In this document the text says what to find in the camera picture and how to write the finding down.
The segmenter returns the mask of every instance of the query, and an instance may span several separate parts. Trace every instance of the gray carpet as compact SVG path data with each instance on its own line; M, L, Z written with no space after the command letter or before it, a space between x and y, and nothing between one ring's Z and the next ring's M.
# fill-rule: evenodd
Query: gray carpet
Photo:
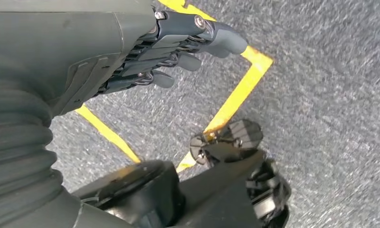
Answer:
M275 59L235 119L262 125L262 147L293 187L288 227L380 228L380 0L192 2ZM166 70L173 89L138 87L87 106L142 159L178 164L249 67L239 56L200 57L195 73ZM52 129L68 189L130 162L75 113Z

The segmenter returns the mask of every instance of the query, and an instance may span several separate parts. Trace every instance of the black joint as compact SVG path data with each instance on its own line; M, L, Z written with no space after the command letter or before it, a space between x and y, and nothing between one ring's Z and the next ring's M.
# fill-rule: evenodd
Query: black joint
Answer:
M194 22L195 14L183 14L172 11L164 11L165 20L157 21L160 28L159 38L166 35L196 36L204 32Z

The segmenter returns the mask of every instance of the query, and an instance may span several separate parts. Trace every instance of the yellow floor marking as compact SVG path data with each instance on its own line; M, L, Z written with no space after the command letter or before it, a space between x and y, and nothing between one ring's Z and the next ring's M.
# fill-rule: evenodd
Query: yellow floor marking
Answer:
M92 124L107 140L120 148L120 150L122 150L133 162L140 162L140 159L135 155L127 143L96 117L85 105L82 105L82 107L77 109L76 112Z
M193 5L189 5L187 8L184 8L184 0L159 0L159 2L176 12L197 14L202 16L204 19L216 21L213 17ZM251 46L246 48L246 50L242 53L242 56L247 59L252 66L214 116L212 121L208 124L207 128L204 130L205 133L221 128L232 118L273 63L271 58L263 55ZM186 168L194 166L195 164L196 162L189 152L180 162L176 171L181 172Z

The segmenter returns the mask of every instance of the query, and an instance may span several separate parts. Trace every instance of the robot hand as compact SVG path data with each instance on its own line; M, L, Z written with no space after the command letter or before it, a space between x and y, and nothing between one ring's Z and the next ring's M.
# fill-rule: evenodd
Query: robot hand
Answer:
M204 20L199 15L172 11L155 12L156 25L141 36L96 95L122 91L134 86L155 84L170 88L174 78L155 69L182 67L189 71L200 68L193 53L208 52L225 58L241 54L247 42L230 26Z

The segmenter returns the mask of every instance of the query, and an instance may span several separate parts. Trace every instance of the metal screw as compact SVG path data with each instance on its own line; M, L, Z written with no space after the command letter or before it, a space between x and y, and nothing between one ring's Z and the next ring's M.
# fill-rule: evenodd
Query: metal screw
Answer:
M200 29L205 29L207 27L205 20L199 15L194 17L194 23L196 23L197 27Z
M155 12L155 18L157 20L165 20L166 19L165 14L162 12Z

